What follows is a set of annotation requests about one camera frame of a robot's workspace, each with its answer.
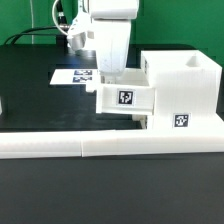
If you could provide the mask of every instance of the black cable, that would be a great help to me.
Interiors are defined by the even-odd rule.
[[[12,36],[8,37],[8,38],[5,40],[4,45],[6,45],[7,42],[8,42],[9,40],[11,40],[11,39],[13,39],[13,38],[15,38],[15,37],[17,37],[17,36],[22,37],[22,36],[32,36],[32,35],[34,35],[34,36],[64,36],[64,35],[62,35],[62,34],[19,33],[19,34],[15,34],[15,35],[12,35]]]
[[[61,1],[58,1],[57,5],[57,11],[58,11],[58,24],[67,24],[67,19],[64,15],[63,7]]]
[[[24,33],[30,33],[33,31],[42,31],[42,30],[52,30],[52,29],[57,29],[56,26],[43,26],[43,27],[35,27],[35,28],[30,28],[27,30],[24,30],[23,32],[21,32],[21,36],[23,36]],[[12,40],[11,44],[15,44],[16,41],[21,37],[19,34],[15,35],[15,38]]]

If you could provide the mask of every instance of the white box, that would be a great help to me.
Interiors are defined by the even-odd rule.
[[[222,68],[197,50],[143,51],[141,68],[155,89],[153,128],[207,126],[216,117]]]

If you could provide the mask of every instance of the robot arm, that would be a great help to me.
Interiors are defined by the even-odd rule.
[[[120,76],[126,67],[131,19],[137,17],[139,0],[85,0],[84,5],[93,19],[100,74]]]

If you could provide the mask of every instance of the black table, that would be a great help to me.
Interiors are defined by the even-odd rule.
[[[171,48],[191,49],[131,46],[128,66],[139,67],[141,49]],[[95,68],[95,59],[53,45],[1,46],[0,59],[1,132],[139,128],[128,115],[95,115],[83,87],[49,86],[56,67]],[[223,222],[223,153],[0,160],[0,223]]]

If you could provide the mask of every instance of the cable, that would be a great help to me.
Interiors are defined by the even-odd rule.
[[[57,11],[58,11],[58,23],[59,24],[67,24],[67,19],[63,12],[63,6],[61,4],[61,1],[57,4]]]
[[[34,10],[33,10],[33,0],[30,0],[30,12],[31,12],[32,28],[34,28]]]
[[[61,27],[59,26],[58,22],[57,22],[57,18],[55,16],[55,8],[58,4],[60,0],[55,0],[53,7],[52,7],[52,19],[54,21],[55,26],[58,28],[58,30],[63,33],[64,35],[68,36],[68,33],[66,33],[63,29],[61,29]]]
[[[4,45],[6,45],[8,43],[9,40],[19,36],[59,36],[58,34],[44,34],[44,33],[19,33],[19,34],[15,34],[15,35],[12,35],[10,37],[8,37],[5,42],[4,42]]]
[[[56,26],[44,26],[44,27],[36,27],[36,28],[31,28],[31,29],[27,29],[21,32],[21,35],[17,34],[16,37],[12,40],[11,44],[15,44],[16,41],[23,36],[23,33],[30,33],[33,31],[42,31],[42,30],[51,30],[51,29],[57,29]]]

